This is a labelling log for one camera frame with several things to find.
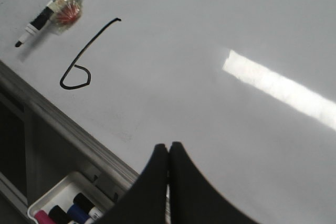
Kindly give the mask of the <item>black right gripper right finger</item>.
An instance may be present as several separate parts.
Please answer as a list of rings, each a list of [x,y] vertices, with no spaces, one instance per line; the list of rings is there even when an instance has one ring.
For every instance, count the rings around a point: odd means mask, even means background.
[[[171,223],[252,223],[197,169],[182,143],[169,151]]]

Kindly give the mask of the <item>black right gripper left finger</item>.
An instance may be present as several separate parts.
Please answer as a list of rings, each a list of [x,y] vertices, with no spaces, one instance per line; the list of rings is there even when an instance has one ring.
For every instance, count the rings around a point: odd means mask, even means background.
[[[166,223],[169,154],[157,144],[135,183],[96,223]]]

